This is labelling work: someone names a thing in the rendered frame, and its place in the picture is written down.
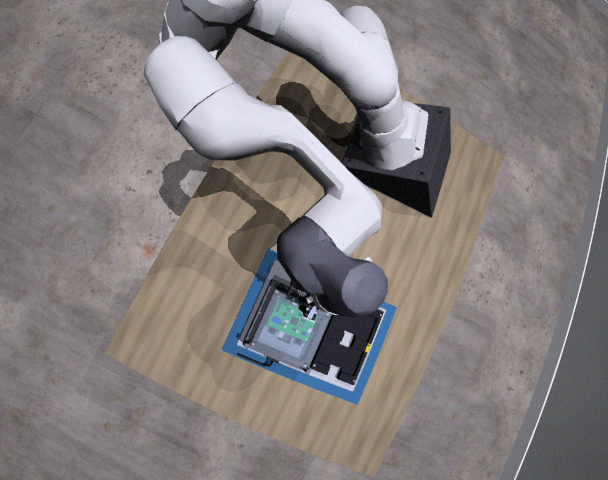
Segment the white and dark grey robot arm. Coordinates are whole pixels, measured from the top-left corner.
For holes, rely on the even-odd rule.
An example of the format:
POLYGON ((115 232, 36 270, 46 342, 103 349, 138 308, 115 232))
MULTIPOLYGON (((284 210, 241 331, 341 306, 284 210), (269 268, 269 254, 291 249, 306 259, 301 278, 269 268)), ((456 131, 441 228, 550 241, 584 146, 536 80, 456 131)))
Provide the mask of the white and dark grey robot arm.
POLYGON ((199 155, 286 153, 324 188, 278 236, 277 259, 310 293, 308 304, 333 315, 370 315, 384 302, 388 279, 370 257, 349 255, 381 228, 381 202, 289 111, 249 96, 217 59, 238 27, 304 58, 355 106, 359 144, 375 168, 394 170, 423 157, 428 112, 401 99, 385 27, 370 8, 353 6, 341 16, 325 0, 256 1, 169 0, 160 44, 143 74, 199 155))

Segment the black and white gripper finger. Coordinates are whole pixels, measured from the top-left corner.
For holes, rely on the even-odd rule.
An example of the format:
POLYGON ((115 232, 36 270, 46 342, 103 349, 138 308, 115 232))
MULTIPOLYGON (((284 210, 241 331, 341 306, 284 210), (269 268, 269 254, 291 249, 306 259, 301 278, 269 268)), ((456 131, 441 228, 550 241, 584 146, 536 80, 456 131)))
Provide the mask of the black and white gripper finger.
POLYGON ((312 307, 306 308, 306 307, 309 307, 309 305, 310 305, 310 303, 309 304, 307 303, 306 297, 308 297, 308 295, 306 295, 304 297, 303 296, 297 296, 298 301, 301 301, 301 303, 302 303, 302 305, 301 304, 299 305, 299 310, 303 312, 303 317, 306 317, 306 318, 308 318, 310 320, 315 321, 316 320, 316 314, 317 314, 317 312, 316 312, 317 307, 314 306, 313 308, 312 307), (303 305, 306 306, 306 307, 304 307, 303 305))

